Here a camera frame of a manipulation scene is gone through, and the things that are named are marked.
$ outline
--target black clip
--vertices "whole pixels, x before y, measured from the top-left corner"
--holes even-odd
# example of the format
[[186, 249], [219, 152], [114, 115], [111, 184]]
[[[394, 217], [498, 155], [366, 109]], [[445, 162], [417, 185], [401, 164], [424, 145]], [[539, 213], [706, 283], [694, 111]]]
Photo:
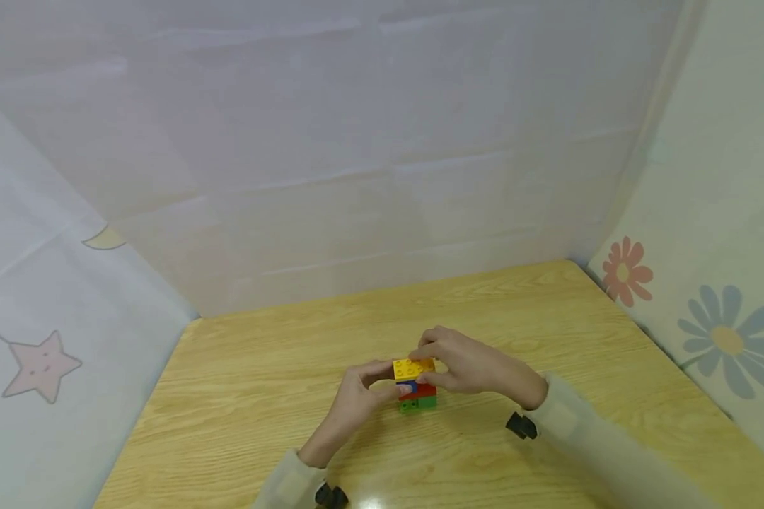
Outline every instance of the black clip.
[[538, 437], [538, 428], [532, 422], [532, 419], [521, 416], [517, 412], [512, 412], [512, 416], [507, 421], [507, 429], [515, 433], [521, 440], [530, 438], [534, 440]]
[[317, 494], [314, 494], [314, 502], [326, 509], [345, 509], [348, 505], [348, 495], [339, 486], [332, 489], [324, 482]]

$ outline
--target stacked lego bricks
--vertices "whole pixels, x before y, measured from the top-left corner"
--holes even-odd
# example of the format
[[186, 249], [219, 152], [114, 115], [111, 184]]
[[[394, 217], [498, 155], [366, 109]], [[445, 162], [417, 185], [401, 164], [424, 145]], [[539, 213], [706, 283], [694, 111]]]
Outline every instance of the stacked lego bricks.
[[435, 371], [432, 359], [411, 361], [399, 359], [393, 361], [393, 376], [397, 385], [409, 385], [413, 392], [399, 397], [399, 412], [410, 414], [422, 409], [436, 408], [436, 387], [430, 384], [417, 384], [416, 379], [425, 371]]

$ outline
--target right hand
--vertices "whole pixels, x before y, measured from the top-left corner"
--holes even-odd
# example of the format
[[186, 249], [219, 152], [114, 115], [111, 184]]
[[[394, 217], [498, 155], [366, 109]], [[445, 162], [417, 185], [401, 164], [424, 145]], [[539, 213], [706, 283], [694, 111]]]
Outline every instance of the right hand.
[[425, 331], [410, 358], [436, 358], [447, 365], [446, 373], [422, 373], [420, 384], [468, 394], [498, 392], [528, 411], [541, 406], [548, 392], [543, 376], [523, 361], [442, 326]]

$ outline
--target flower print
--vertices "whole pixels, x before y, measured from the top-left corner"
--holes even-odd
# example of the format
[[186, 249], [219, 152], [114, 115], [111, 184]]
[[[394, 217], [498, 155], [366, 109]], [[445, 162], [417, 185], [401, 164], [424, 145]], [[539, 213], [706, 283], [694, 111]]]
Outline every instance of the flower print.
[[606, 270], [603, 287], [606, 287], [606, 293], [612, 300], [617, 300], [619, 296], [623, 305], [627, 307], [634, 305], [633, 293], [642, 300], [651, 300], [651, 293], [641, 285], [654, 279], [654, 272], [649, 267], [639, 264], [644, 254], [641, 243], [636, 242], [632, 246], [629, 237], [623, 237], [622, 247], [619, 242], [611, 245], [608, 259], [603, 262], [603, 270]]
[[694, 299], [688, 301], [688, 309], [698, 325], [682, 319], [676, 324], [693, 336], [684, 342], [684, 350], [702, 353], [679, 368], [684, 370], [696, 364], [700, 373], [711, 376], [721, 361], [724, 379], [730, 390], [744, 399], [756, 397], [743, 371], [764, 387], [764, 337], [756, 336], [764, 332], [764, 306], [753, 311], [736, 327], [736, 318], [741, 311], [741, 290], [726, 286], [719, 301], [713, 289], [703, 285], [699, 288], [699, 296], [702, 304]]

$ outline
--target moon print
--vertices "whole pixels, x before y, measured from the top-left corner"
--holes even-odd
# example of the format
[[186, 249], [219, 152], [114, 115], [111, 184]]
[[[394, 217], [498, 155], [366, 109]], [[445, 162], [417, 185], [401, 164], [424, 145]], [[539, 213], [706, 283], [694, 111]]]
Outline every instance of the moon print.
[[82, 243], [92, 250], [115, 250], [116, 247], [125, 245], [125, 240], [110, 226], [105, 227], [91, 239], [83, 240]]

